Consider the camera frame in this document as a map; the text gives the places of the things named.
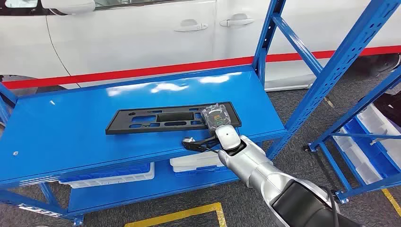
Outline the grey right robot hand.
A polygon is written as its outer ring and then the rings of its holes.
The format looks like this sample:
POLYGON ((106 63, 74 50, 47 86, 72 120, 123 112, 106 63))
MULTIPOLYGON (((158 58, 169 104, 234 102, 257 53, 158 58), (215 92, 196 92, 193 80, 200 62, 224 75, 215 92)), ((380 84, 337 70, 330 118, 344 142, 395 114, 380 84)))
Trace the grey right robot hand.
POLYGON ((215 131, 218 127, 231 124, 231 118, 223 104, 214 104, 201 110, 201 115, 210 131, 215 131))

